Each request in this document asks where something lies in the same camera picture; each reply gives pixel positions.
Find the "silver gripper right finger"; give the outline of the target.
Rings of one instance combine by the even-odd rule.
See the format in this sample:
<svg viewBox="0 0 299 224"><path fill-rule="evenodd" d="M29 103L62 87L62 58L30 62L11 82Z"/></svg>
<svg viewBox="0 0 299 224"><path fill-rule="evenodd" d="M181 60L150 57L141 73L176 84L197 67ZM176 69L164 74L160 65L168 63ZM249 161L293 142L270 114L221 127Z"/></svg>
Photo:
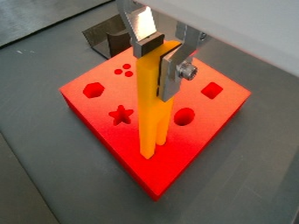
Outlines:
<svg viewBox="0 0 299 224"><path fill-rule="evenodd" d="M176 38L181 43L161 57L158 98L166 102L180 90L181 80L190 81L197 73L192 57L208 42L208 34L182 22L176 25Z"/></svg>

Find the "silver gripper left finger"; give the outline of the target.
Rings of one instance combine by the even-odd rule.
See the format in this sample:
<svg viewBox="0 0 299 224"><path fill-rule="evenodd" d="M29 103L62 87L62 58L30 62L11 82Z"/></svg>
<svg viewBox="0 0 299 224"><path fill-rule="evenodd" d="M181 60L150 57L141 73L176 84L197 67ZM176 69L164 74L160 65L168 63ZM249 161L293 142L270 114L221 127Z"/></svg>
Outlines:
<svg viewBox="0 0 299 224"><path fill-rule="evenodd" d="M156 30L152 10L133 0L115 0L136 58L145 56L164 43L164 35Z"/></svg>

